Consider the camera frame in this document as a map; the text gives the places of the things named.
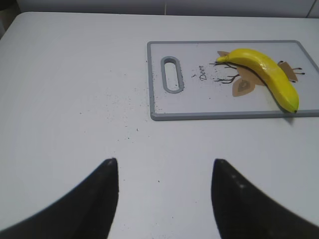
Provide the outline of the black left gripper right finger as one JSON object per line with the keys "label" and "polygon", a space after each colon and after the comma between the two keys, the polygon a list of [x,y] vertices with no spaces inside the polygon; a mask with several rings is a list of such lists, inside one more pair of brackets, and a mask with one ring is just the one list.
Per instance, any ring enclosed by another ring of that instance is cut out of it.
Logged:
{"label": "black left gripper right finger", "polygon": [[211,200],[223,239],[317,239],[318,226],[259,190],[227,160],[215,159]]}

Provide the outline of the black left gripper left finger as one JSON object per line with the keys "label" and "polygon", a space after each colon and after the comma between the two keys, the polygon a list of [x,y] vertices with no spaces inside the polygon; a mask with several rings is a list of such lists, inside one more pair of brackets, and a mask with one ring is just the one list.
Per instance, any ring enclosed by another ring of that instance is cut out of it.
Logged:
{"label": "black left gripper left finger", "polygon": [[0,232],[2,239],[106,239],[119,198],[118,163],[104,160],[52,205]]}

